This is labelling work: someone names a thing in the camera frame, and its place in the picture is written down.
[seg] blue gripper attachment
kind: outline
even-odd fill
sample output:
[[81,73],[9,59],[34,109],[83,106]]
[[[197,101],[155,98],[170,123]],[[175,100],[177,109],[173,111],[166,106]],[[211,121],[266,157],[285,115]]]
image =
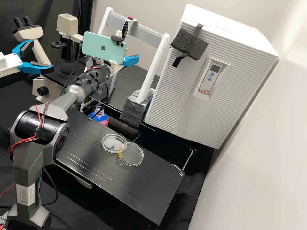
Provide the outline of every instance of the blue gripper attachment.
[[24,42],[20,43],[19,45],[17,45],[14,49],[12,49],[12,53],[15,53],[18,55],[19,58],[21,58],[21,53],[20,53],[20,49],[26,44],[26,43],[32,43],[33,40],[25,40]]
[[128,57],[125,57],[125,60],[122,63],[122,65],[124,65],[126,67],[130,67],[130,66],[133,66],[136,63],[138,63],[139,60],[140,60],[140,55],[139,54],[128,56]]
[[49,66],[38,66],[38,65],[32,65],[29,62],[23,62],[22,65],[18,67],[18,69],[21,72],[24,73],[30,73],[30,74],[45,74],[50,73],[54,70],[53,65]]

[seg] red label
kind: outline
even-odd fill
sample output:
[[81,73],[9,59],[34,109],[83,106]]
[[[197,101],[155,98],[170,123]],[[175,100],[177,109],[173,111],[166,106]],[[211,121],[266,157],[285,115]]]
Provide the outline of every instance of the red label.
[[209,91],[198,89],[198,92],[209,95]]

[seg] white sticker label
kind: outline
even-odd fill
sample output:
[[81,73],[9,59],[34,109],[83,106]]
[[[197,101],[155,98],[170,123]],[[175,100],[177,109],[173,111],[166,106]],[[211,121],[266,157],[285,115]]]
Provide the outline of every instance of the white sticker label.
[[30,206],[35,202],[35,183],[29,187],[16,184],[17,203]]

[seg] black foam block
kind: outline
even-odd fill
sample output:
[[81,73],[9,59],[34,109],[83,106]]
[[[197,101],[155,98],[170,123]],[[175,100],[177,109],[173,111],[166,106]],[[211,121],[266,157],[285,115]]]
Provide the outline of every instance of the black foam block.
[[181,29],[172,43],[170,44],[171,47],[174,47],[175,49],[188,53],[190,58],[193,58],[194,60],[199,60],[201,56],[203,55],[205,49],[208,46],[208,43],[197,38],[194,46],[192,47],[190,52],[186,51],[186,48],[192,38],[193,34],[189,33],[188,31]]

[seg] black strap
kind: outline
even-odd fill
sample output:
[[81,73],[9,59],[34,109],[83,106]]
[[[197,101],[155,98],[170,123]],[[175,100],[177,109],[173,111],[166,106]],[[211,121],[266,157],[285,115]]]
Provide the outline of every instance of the black strap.
[[201,31],[203,26],[204,25],[202,25],[202,24],[198,24],[197,25],[197,27],[195,28],[194,33],[193,33],[193,35],[192,35],[192,37],[191,37],[191,39],[189,41],[189,44],[186,46],[185,51],[179,57],[177,57],[175,59],[174,63],[172,64],[173,67],[177,68],[177,66],[179,65],[180,61],[182,59],[184,59],[186,56],[188,56],[189,53],[192,51],[192,48],[195,45],[195,43],[196,43],[196,41],[198,39],[199,33],[200,33],[200,31]]

